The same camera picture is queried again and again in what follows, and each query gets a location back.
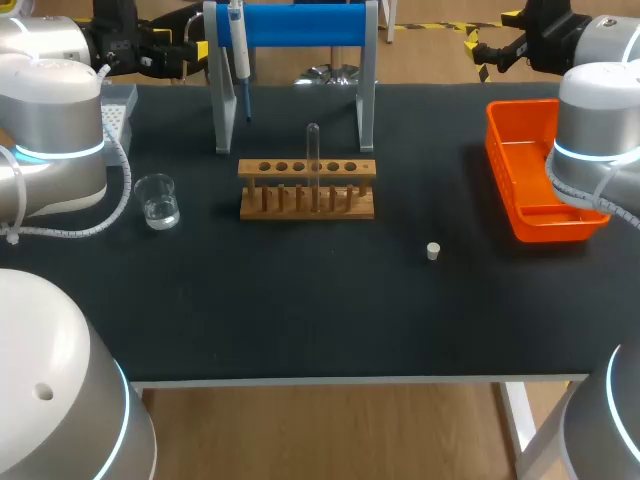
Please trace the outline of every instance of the pipette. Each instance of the pipette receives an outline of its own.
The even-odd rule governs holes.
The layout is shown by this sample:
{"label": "pipette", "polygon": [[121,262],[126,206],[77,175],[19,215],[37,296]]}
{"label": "pipette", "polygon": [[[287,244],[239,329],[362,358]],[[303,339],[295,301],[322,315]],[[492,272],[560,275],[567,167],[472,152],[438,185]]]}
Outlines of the pipette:
{"label": "pipette", "polygon": [[249,96],[249,47],[247,46],[247,31],[244,24],[244,7],[242,0],[231,0],[227,9],[229,25],[231,26],[231,43],[233,44],[233,58],[236,65],[236,77],[242,85],[244,96],[244,113],[247,122],[251,121],[251,99]]}
{"label": "pipette", "polygon": [[320,210],[320,127],[307,125],[307,172],[311,191],[311,211]]}

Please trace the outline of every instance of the blue pipette holder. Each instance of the blue pipette holder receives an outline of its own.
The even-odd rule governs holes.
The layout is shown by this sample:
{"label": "blue pipette holder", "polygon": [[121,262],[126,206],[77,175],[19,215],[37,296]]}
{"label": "blue pipette holder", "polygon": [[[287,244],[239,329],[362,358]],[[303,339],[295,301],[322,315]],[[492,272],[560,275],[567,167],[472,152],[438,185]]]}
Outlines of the blue pipette holder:
{"label": "blue pipette holder", "polygon": [[[232,47],[227,5],[205,1],[209,79],[216,151],[229,153],[236,115],[226,48]],[[373,151],[378,2],[360,4],[244,5],[247,44],[260,47],[360,47],[356,94],[360,151]],[[326,88],[344,88],[339,85]]]}

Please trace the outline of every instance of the white cap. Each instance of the white cap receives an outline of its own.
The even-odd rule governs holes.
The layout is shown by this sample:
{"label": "white cap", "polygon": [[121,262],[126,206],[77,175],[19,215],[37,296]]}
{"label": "white cap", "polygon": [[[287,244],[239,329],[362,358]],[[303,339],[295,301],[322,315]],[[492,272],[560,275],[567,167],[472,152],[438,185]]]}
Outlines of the white cap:
{"label": "white cap", "polygon": [[439,253],[440,245],[438,245],[436,242],[431,242],[429,245],[427,245],[427,258],[429,260],[436,260]]}

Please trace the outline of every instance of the water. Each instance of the water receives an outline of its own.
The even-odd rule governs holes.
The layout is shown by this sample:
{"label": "water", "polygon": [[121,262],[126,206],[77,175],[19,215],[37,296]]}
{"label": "water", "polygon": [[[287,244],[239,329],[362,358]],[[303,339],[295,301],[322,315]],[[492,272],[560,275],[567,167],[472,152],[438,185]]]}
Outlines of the water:
{"label": "water", "polygon": [[180,221],[178,202],[173,195],[162,195],[147,200],[144,204],[147,225],[154,230],[167,230]]}

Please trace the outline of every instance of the wooden test tube rack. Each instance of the wooden test tube rack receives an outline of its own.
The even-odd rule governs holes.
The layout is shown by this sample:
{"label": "wooden test tube rack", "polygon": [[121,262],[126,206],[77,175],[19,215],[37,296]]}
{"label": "wooden test tube rack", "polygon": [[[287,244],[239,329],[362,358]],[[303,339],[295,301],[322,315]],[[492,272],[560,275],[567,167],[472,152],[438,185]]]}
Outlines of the wooden test tube rack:
{"label": "wooden test tube rack", "polygon": [[[375,160],[320,160],[318,175],[346,187],[308,187],[306,160],[240,160],[238,177],[247,181],[242,190],[240,218],[243,220],[347,220],[374,217],[373,189]],[[294,185],[256,186],[256,181],[292,180]]]}

